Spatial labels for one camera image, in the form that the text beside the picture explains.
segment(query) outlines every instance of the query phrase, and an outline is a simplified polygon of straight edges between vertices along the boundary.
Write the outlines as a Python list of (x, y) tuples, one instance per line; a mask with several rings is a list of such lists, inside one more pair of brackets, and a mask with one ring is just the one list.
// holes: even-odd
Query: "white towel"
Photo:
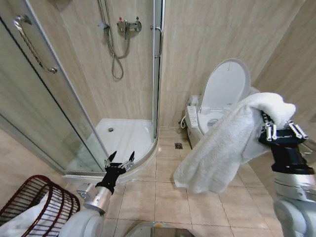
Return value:
[[(31, 224), (36, 220), (39, 216), (40, 212), (43, 210), (48, 198), (48, 193), (40, 200), (39, 204), (27, 209), (26, 211), (22, 212), (20, 215), (16, 216), (12, 220), (4, 223), (0, 226), (0, 237), (20, 237), (23, 233), (31, 226)], [(59, 209), (61, 206), (61, 201), (55, 201), (53, 199), (49, 202), (51, 206)], [(51, 225), (52, 221), (55, 220), (56, 216), (53, 214), (56, 212), (56, 209), (53, 209), (51, 206), (48, 206), (42, 218), (37, 222), (37, 231), (32, 231), (32, 234), (35, 236), (42, 236), (43, 230), (47, 230), (46, 227), (41, 229), (40, 225)], [(68, 212), (66, 209), (63, 209), (61, 212), (62, 218), (68, 216)], [(54, 227), (61, 228), (63, 224), (59, 222), (55, 223)]]
[(274, 93), (257, 93), (240, 101), (180, 163), (173, 175), (176, 186), (193, 193), (224, 191), (240, 164), (268, 150), (258, 142), (263, 125), (261, 110), (274, 120), (277, 129), (282, 129), (295, 106)]

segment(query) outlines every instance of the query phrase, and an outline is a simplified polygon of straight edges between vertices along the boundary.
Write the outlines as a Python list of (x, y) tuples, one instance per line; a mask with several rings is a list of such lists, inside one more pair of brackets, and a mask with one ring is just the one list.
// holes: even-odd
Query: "floor drain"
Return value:
[(175, 147), (175, 149), (183, 149), (182, 148), (182, 143), (175, 143), (174, 147)]

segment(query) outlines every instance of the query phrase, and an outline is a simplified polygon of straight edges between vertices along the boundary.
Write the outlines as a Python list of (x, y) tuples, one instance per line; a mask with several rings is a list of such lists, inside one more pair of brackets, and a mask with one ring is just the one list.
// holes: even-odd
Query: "bidet control panel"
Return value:
[(189, 116), (191, 127), (198, 127), (198, 116), (195, 106), (187, 106), (187, 116)]

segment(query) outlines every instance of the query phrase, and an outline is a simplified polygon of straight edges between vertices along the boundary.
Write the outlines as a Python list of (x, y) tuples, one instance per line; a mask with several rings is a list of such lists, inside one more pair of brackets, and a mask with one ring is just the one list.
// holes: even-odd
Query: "red wire basket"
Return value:
[(0, 211), (0, 226), (43, 199), (44, 207), (24, 232), (26, 236), (58, 236), (67, 220), (80, 210), (78, 198), (43, 175), (28, 178)]

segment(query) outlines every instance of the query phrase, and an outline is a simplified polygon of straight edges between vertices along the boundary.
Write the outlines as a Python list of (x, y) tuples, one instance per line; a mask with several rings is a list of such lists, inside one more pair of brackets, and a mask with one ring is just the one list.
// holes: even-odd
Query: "toilet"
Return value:
[(237, 102), (249, 95), (250, 74), (239, 59), (221, 62), (211, 73), (201, 96), (190, 96), (185, 121), (194, 147)]

